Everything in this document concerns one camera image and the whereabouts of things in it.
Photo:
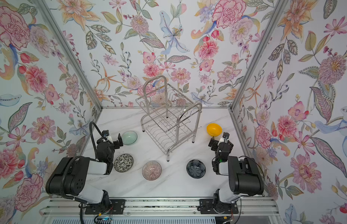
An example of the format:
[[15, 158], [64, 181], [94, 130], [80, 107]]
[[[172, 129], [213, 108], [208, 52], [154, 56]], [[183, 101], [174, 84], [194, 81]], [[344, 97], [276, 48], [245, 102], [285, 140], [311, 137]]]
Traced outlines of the dark blue patterned bowl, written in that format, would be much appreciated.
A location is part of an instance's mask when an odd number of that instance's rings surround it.
[[206, 166], [200, 160], [191, 160], [186, 165], [188, 175], [194, 179], [201, 179], [206, 174]]

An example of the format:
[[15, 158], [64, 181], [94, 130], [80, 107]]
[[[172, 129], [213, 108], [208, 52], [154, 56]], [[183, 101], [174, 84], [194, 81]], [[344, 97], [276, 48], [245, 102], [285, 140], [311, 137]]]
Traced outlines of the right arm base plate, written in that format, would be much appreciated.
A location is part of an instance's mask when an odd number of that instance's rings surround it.
[[236, 203], [222, 203], [218, 201], [214, 203], [213, 199], [200, 199], [199, 206], [197, 210], [201, 214], [212, 214], [212, 215], [220, 215], [220, 214], [238, 214], [238, 207]]

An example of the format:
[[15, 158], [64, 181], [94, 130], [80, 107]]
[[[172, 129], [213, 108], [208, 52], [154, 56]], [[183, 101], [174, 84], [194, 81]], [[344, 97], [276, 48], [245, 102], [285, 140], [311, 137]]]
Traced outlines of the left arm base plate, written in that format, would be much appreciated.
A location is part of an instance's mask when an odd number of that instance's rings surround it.
[[124, 213], [126, 200], [110, 199], [104, 200], [99, 204], [89, 204], [86, 207], [85, 215], [122, 215]]

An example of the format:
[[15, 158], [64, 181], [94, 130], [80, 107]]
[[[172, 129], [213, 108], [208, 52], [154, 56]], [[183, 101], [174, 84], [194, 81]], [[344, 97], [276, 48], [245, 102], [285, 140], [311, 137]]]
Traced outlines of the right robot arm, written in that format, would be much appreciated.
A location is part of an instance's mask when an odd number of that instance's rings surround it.
[[230, 209], [241, 195], [251, 197], [264, 192], [264, 180], [255, 160], [246, 156], [231, 156], [233, 146], [229, 133], [224, 133], [219, 140], [212, 137], [209, 142], [209, 147], [215, 152], [211, 162], [213, 171], [228, 177], [228, 184], [213, 194], [212, 208], [219, 214]]

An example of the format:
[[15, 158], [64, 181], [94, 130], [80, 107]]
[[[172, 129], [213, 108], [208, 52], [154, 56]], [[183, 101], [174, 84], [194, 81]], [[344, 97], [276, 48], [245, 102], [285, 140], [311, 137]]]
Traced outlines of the steel two-tier dish rack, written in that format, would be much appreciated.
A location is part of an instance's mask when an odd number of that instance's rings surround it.
[[147, 80], [139, 90], [136, 102], [145, 112], [140, 120], [142, 131], [170, 161], [171, 153], [183, 143], [195, 143], [202, 103], [190, 100], [163, 75]]

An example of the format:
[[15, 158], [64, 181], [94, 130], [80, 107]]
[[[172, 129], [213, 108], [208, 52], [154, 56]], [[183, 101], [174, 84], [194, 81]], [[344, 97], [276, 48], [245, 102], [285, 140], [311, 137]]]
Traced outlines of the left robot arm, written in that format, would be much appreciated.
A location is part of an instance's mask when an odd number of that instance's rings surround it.
[[46, 182], [45, 190], [48, 194], [57, 195], [64, 199], [74, 200], [87, 205], [95, 212], [106, 212], [113, 207], [109, 194], [87, 183], [88, 175], [109, 175], [114, 168], [114, 153], [122, 147], [123, 140], [112, 141], [108, 132], [95, 141], [96, 159], [76, 156], [65, 157]]

